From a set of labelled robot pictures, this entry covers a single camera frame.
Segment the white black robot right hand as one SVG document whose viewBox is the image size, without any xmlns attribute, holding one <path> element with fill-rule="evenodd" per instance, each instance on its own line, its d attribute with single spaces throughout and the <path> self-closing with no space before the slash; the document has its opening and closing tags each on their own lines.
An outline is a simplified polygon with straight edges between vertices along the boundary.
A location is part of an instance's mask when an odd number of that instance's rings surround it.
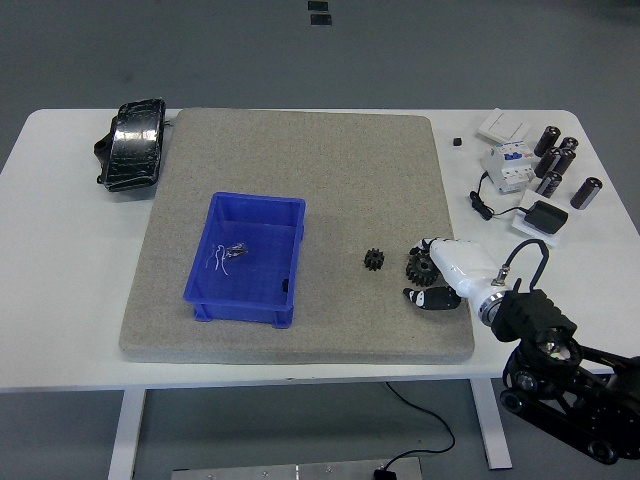
<svg viewBox="0 0 640 480">
<path fill-rule="evenodd" d="M 507 291 L 508 272 L 478 243 L 425 238 L 409 251 L 406 267 L 407 278 L 419 288 L 406 288 L 403 295 L 422 310 L 455 309 L 465 299 L 490 324 Z"/>
</svg>

